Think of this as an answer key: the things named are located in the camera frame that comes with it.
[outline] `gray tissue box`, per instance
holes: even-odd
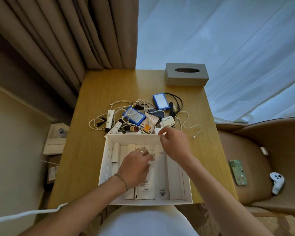
[[[205,86],[208,72],[205,64],[166,63],[166,85]]]

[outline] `hand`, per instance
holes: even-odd
[[[117,174],[125,180],[128,189],[134,188],[140,183],[145,182],[145,178],[151,166],[148,162],[153,160],[154,158],[149,154],[148,150],[137,149],[126,155]]]
[[[172,127],[163,127],[158,134],[166,154],[180,166],[194,157],[190,150],[188,138],[183,131]]]

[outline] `chair seat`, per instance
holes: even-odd
[[[268,199],[272,196],[271,165],[260,147],[246,138],[218,131],[227,161],[239,160],[242,164],[248,185],[238,186],[233,178],[240,203]]]

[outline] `brown chair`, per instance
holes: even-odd
[[[227,161],[242,163],[248,185],[234,181],[243,205],[295,215],[295,118],[264,121],[251,125],[216,123]],[[260,147],[269,153],[264,156]],[[285,183],[272,195],[271,172],[278,172]]]

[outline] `phone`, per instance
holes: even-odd
[[[236,181],[236,184],[239,186],[248,185],[247,178],[245,176],[242,164],[239,160],[230,160],[229,164],[231,165],[234,178]]]

